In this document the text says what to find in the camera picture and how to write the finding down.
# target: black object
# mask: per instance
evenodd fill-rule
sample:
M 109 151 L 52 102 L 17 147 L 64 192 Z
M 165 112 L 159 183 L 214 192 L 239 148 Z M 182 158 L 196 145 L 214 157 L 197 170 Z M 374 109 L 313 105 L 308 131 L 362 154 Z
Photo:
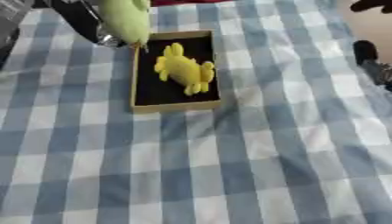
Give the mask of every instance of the black object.
M 367 40 L 356 41 L 353 44 L 353 52 L 358 66 L 362 65 L 364 60 L 378 60 L 375 45 Z
M 154 71 L 157 57 L 163 55 L 166 46 L 178 42 L 184 47 L 184 54 L 191 59 L 195 58 L 201 64 L 207 60 L 214 61 L 211 37 L 179 38 L 171 40 L 150 40 L 149 53 L 140 51 L 137 75 L 136 105 L 158 105 L 181 102 L 208 102 L 218 101 L 218 83 L 216 77 L 209 83 L 207 93 L 192 96 L 184 94 L 185 87 L 179 85 L 170 77 L 168 81 L 161 81 L 159 74 Z
M 10 38 L 7 40 L 7 43 L 0 48 L 0 71 L 2 71 L 5 62 L 10 56 L 12 48 L 17 43 L 19 38 L 20 30 L 16 29 L 11 35 Z
M 367 40 L 356 41 L 353 51 L 357 65 L 362 67 L 377 86 L 385 85 L 385 89 L 392 92 L 392 66 L 379 63 L 375 45 Z
M 382 6 L 382 13 L 392 12 L 392 1 L 391 0 L 360 0 L 357 3 L 351 5 L 351 10 L 354 12 L 367 11 L 374 7 Z

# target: bed sheet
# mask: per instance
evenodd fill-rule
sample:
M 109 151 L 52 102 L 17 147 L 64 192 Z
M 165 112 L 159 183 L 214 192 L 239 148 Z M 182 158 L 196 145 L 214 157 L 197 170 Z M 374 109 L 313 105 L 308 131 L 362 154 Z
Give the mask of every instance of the bed sheet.
M 391 98 L 334 1 L 150 13 L 214 31 L 222 106 L 134 115 L 130 51 L 32 11 L 0 75 L 0 223 L 390 223 Z

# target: blue checkered tablecloth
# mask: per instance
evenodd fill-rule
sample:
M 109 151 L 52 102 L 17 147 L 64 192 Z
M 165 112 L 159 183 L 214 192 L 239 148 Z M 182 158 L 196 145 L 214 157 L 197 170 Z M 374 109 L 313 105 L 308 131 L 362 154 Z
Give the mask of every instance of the blue checkered tablecloth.
M 391 223 L 392 99 L 333 2 L 152 9 L 214 30 L 223 105 L 149 115 L 128 49 L 32 11 L 0 74 L 0 223 Z

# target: plush toy leg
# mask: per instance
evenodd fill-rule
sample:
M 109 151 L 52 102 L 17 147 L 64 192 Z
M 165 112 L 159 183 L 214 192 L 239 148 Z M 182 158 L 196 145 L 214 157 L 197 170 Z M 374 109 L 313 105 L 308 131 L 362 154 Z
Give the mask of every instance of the plush toy leg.
M 187 87 L 185 88 L 185 90 L 184 90 L 184 94 L 186 94 L 186 95 L 188 95 L 188 96 L 193 95 L 192 86 L 187 86 Z
M 161 80 L 161 81 L 167 81 L 167 77 L 169 76 L 169 74 L 167 73 L 167 71 L 166 70 L 162 70 L 160 73 L 159 73 L 159 79 Z
M 208 82 L 201 82 L 201 93 L 206 93 L 209 90 Z
M 192 92 L 193 92 L 194 94 L 198 94 L 198 93 L 200 92 L 200 90 L 201 90 L 201 85 L 200 85 L 200 84 L 194 84 L 194 85 L 193 85 L 193 87 L 192 87 Z

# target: bird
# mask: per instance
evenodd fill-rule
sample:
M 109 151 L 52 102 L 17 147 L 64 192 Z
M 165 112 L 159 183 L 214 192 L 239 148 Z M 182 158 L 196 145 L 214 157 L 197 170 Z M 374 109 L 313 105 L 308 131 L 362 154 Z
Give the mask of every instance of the bird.
M 146 46 L 150 37 L 150 0 L 99 0 L 105 28 L 131 47 Z

